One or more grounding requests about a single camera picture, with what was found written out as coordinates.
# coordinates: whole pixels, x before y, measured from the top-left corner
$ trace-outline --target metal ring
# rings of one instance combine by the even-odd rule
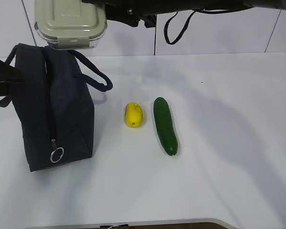
[[[58,159],[57,161],[53,161],[53,155],[54,155],[55,152],[56,152],[57,150],[59,150],[59,149],[61,149],[61,155],[60,155],[60,157],[59,157],[59,159]],[[65,150],[64,150],[62,147],[59,147],[59,148],[55,149],[55,150],[51,153],[50,161],[51,161],[52,163],[57,163],[57,162],[59,162],[59,161],[62,159],[62,156],[63,156],[64,153],[65,153]]]

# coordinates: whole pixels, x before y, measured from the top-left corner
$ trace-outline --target black strap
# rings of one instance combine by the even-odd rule
[[[10,64],[11,61],[14,59],[17,51],[17,45],[14,46],[12,51],[10,52],[9,56],[6,58],[5,63]],[[7,95],[3,99],[0,100],[0,107],[7,107],[11,103],[11,96]]]
[[[11,102],[11,96],[7,95],[3,99],[0,100],[0,107],[7,107]]]
[[[94,80],[93,78],[91,78],[91,77],[89,77],[89,76],[87,76],[85,74],[80,74],[78,76],[81,80],[83,80],[84,82],[86,82],[87,84],[91,85],[92,87],[96,88],[97,90],[99,90],[101,92],[106,92],[106,91],[109,91],[109,90],[111,90],[113,88],[113,84],[112,84],[111,80],[107,77],[107,75],[102,73],[83,54],[81,54],[80,52],[75,51],[75,50],[69,50],[69,53],[73,54],[81,63],[83,63],[86,67],[88,67],[95,74],[97,74],[100,77],[102,77],[106,81],[107,85],[99,83],[96,80]]]
[[[187,30],[187,28],[189,27],[189,24],[190,24],[190,21],[191,21],[191,18],[192,16],[196,13],[196,11],[193,11],[193,13],[191,13],[191,15],[188,17],[188,19],[186,20],[185,24],[184,24],[184,27],[182,28],[181,32],[179,33],[179,35],[177,36],[177,38],[173,41],[173,42],[170,42],[169,38],[168,38],[168,34],[167,34],[167,31],[168,31],[168,26],[170,24],[170,22],[177,16],[178,12],[172,16],[165,24],[164,26],[164,37],[165,37],[165,41],[166,43],[168,44],[176,44],[178,41],[180,41],[180,39],[182,38],[183,34],[185,33],[185,31]]]

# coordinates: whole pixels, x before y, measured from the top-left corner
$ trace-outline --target white wall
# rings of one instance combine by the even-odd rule
[[[23,0],[34,37],[38,46],[47,43],[34,30],[34,0]],[[108,28],[100,44],[93,50],[81,51],[86,56],[128,56],[154,54],[155,28],[146,29],[141,22],[139,27],[108,21]]]
[[[23,2],[37,45],[47,45],[33,28],[34,0]],[[171,40],[180,32],[190,13],[191,11],[180,12],[172,21],[169,27]],[[174,46],[166,44],[163,36],[164,24],[172,15],[159,15],[157,30],[146,29],[143,22],[138,28],[132,28],[108,21],[108,30],[100,45],[94,50],[82,52],[87,56],[153,55],[155,33],[158,55],[264,52],[268,44],[267,52],[286,52],[284,10],[252,9],[225,15],[197,13],[192,17],[184,37]],[[0,0],[0,57],[7,57],[12,47],[20,42],[34,45],[22,2]]]
[[[180,12],[169,27],[172,41],[192,11]],[[183,38],[175,45],[164,40],[163,28],[174,14],[158,16],[156,54],[265,52],[279,10],[251,9],[229,14],[196,13]]]
[[[0,0],[0,57],[7,57],[20,42],[34,44],[22,2]]]
[[[267,52],[286,52],[286,10],[282,10]]]

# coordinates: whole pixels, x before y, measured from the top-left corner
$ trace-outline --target black cable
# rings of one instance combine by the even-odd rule
[[[188,17],[188,19],[186,20],[184,27],[182,28],[181,32],[179,33],[179,35],[177,36],[177,38],[171,42],[168,38],[168,26],[170,24],[170,22],[177,16],[178,12],[172,16],[166,23],[164,26],[164,38],[166,43],[173,45],[176,44],[177,42],[180,41],[180,39],[182,38],[182,36],[184,35],[185,31],[187,30],[189,24],[190,24],[190,20],[192,18],[192,16],[198,12],[198,13],[205,13],[205,14],[222,14],[222,13],[233,13],[233,12],[239,12],[239,11],[243,11],[243,10],[247,10],[247,9],[251,9],[252,7],[243,7],[243,8],[239,8],[239,9],[234,9],[234,10],[220,10],[220,11],[208,11],[208,10],[194,10],[193,13],[191,13],[191,15]]]
[[[192,16],[193,16],[195,13],[196,13],[196,11],[194,11],[193,13],[191,13],[191,15],[190,15],[190,16],[188,17],[188,19],[186,20],[186,22],[185,22],[185,24],[184,24],[184,26],[183,26],[181,32],[179,33],[179,35],[177,36],[177,38],[176,38],[173,42],[170,42],[170,40],[169,40],[169,38],[168,38],[167,30],[168,30],[168,26],[169,26],[171,20],[174,19],[174,17],[177,16],[178,12],[177,12],[174,16],[172,16],[172,17],[166,22],[166,24],[165,24],[165,26],[164,26],[164,37],[165,37],[166,43],[173,45],[173,44],[176,44],[178,41],[180,41],[180,39],[182,38],[183,34],[185,33],[185,31],[187,30],[187,28],[188,28],[188,26],[189,26],[189,23],[190,23],[190,20],[191,20]]]

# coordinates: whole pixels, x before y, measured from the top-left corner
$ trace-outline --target zipper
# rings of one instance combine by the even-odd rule
[[[47,125],[48,125],[48,130],[49,130],[49,136],[50,136],[50,141],[52,145],[52,154],[50,156],[50,161],[52,163],[57,163],[61,160],[63,156],[63,148],[57,147],[56,141],[57,141],[57,133],[56,133],[56,120],[55,120],[55,113],[53,110],[52,102],[51,102],[51,85],[52,81],[54,79],[54,68],[50,60],[46,57],[44,48],[41,47],[42,55],[43,55],[43,60],[45,63],[45,77],[44,77],[44,85],[45,85],[45,110],[46,110],[46,119],[47,119]],[[57,161],[53,161],[53,155],[55,152],[61,149],[62,154],[60,158]]]

